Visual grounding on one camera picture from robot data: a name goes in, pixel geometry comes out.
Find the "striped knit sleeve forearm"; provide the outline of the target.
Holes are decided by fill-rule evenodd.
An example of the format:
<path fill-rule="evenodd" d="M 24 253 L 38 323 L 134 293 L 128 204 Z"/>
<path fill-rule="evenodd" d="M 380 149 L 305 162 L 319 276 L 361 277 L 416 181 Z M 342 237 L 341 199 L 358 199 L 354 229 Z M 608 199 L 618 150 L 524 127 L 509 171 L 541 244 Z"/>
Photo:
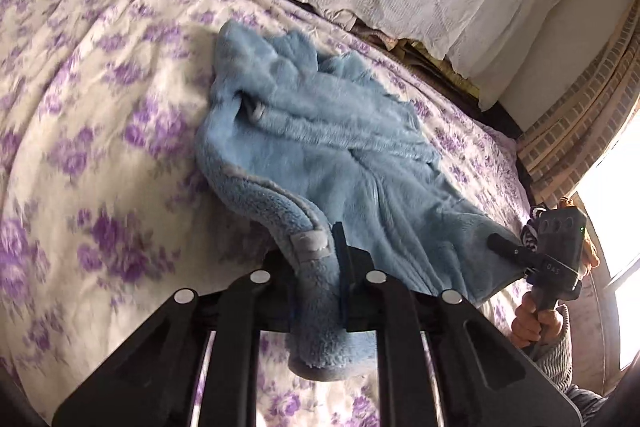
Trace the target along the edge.
<path fill-rule="evenodd" d="M 562 392 L 570 387 L 573 377 L 572 347 L 570 347 L 570 319 L 565 307 L 559 313 L 564 319 L 560 337 L 549 345 L 532 345 L 523 350 L 539 369 L 544 372 Z"/>

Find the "person right hand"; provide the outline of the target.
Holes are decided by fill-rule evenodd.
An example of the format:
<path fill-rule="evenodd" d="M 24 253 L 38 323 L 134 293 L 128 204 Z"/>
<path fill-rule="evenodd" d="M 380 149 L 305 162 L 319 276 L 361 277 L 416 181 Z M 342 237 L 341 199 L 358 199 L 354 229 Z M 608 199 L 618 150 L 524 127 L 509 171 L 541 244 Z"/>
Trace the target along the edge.
<path fill-rule="evenodd" d="M 582 268 L 579 273 L 585 277 L 600 265 L 597 248 L 589 237 L 582 245 Z M 529 291 L 523 296 L 521 305 L 515 309 L 515 317 L 511 324 L 510 340 L 514 346 L 524 349 L 528 346 L 549 345 L 557 340 L 562 332 L 564 319 L 559 311 L 541 310 Z"/>

